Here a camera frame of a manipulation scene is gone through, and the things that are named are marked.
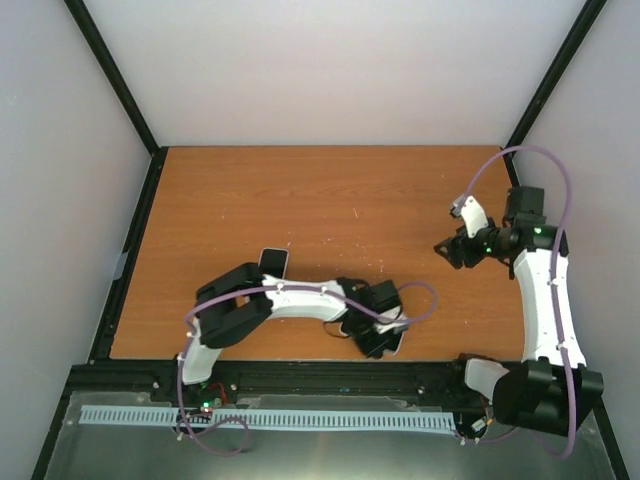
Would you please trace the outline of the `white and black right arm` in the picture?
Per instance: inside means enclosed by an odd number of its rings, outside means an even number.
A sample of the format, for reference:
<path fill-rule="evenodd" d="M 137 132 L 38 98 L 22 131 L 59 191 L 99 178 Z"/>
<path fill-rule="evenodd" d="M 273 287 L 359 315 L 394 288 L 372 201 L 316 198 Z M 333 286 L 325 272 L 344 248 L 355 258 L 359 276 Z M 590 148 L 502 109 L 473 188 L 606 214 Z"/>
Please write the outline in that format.
<path fill-rule="evenodd" d="M 524 349 L 520 365 L 462 354 L 465 386 L 488 400 L 506 425 L 566 436 L 601 398 L 603 377 L 587 367 L 573 328 L 567 290 L 568 244 L 546 221 L 544 191 L 513 187 L 500 225 L 471 195 L 453 201 L 450 214 L 463 224 L 435 251 L 454 268 L 486 258 L 507 266 L 522 298 Z"/>

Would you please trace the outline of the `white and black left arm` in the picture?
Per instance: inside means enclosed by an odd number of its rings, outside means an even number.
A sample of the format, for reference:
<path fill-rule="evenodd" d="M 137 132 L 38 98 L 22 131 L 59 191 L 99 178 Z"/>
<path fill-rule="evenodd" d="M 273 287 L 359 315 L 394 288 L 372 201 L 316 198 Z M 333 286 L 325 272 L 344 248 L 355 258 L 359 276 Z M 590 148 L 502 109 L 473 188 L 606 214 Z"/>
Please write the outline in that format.
<path fill-rule="evenodd" d="M 242 342 L 268 320 L 314 319 L 338 324 L 366 358 L 399 349 L 407 318 L 391 280 L 371 285 L 339 277 L 301 282 L 269 275 L 244 263 L 201 286 L 187 314 L 188 345 L 178 355 L 181 370 L 172 388 L 186 402 L 201 400 L 222 351 Z"/>

